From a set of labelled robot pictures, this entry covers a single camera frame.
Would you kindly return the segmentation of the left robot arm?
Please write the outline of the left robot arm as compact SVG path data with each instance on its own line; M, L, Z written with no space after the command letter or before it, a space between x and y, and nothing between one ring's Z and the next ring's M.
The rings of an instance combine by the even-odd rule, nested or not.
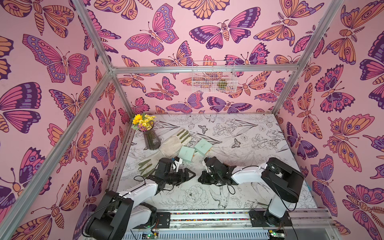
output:
M196 176L188 168L174 170L176 162L161 158L155 169L137 186L120 193L107 192L96 211L82 226L82 234L95 240L121 240L127 230L140 225L151 227L156 221L157 209L145 203L165 190L167 185L179 186Z

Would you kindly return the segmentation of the yellow flower bouquet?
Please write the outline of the yellow flower bouquet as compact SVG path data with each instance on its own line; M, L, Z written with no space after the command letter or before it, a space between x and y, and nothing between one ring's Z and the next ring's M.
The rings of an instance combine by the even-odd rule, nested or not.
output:
M132 129L140 132L150 131L156 122L156 116L148 115L145 113L137 114L133 118Z

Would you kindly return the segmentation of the beige garden glove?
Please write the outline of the beige garden glove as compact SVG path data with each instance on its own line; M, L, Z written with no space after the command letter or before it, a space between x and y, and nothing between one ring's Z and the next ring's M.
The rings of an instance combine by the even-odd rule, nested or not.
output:
M161 158L172 158L174 157L175 154L173 155L165 155L163 152L161 151L157 151L156 153L150 155L149 157L141 160L139 163L138 163L138 171L139 171L139 174L140 176L142 177L148 177L149 175L151 175L154 171L155 171L155 168L157 167L157 164L159 162L159 160Z
M192 135L188 130L181 129L166 139L160 146L159 150L163 157L173 158L185 147L192 139Z

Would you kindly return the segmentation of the beige garden glove far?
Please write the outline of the beige garden glove far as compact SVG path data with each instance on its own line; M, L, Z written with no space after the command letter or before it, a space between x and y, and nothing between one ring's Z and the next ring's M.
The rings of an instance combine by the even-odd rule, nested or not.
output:
M188 130L181 129L166 139L160 146L159 150L163 157L173 158L185 147L192 139L192 135Z

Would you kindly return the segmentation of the beige garden glove near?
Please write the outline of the beige garden glove near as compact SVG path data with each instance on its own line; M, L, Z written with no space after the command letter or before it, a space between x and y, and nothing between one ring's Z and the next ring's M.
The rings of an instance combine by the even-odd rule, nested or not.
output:
M155 168L157 167L157 164L159 162L159 160L161 158L172 158L174 157L175 154L173 155L165 155L163 152L161 151L157 151L156 153L150 155L149 157L141 160L139 163L138 163L138 171L139 171L139 174L140 176L142 177L148 177L149 175L151 175L154 171L155 171Z

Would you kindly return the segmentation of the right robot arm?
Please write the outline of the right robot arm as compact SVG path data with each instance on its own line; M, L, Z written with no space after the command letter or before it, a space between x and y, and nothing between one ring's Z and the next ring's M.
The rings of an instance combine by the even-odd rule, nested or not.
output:
M229 166L216 157L205 158L204 163L206 170L202 171L198 179L203 185L233 187L245 183L264 183L272 189L275 195L261 218L256 219L256 211L249 212L253 226L256 226L257 222L268 227L292 225L288 212L294 209L290 210L289 206L296 205L299 201L304 182L302 173L277 158L269 158L261 166Z

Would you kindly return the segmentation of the glass vase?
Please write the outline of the glass vase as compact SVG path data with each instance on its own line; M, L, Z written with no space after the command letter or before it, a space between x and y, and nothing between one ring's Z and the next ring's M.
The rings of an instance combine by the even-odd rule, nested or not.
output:
M161 140L154 129L143 132L146 148L148 150L157 150L161 146Z

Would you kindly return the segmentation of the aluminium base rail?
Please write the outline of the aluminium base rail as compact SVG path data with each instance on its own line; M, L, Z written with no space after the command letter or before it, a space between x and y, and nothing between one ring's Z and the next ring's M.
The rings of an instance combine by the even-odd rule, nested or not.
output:
M142 225L129 224L130 229L192 228L332 228L335 226L330 213L325 209L296 209L286 212L281 220L267 217L266 209L206 210L206 211L159 211L149 222Z

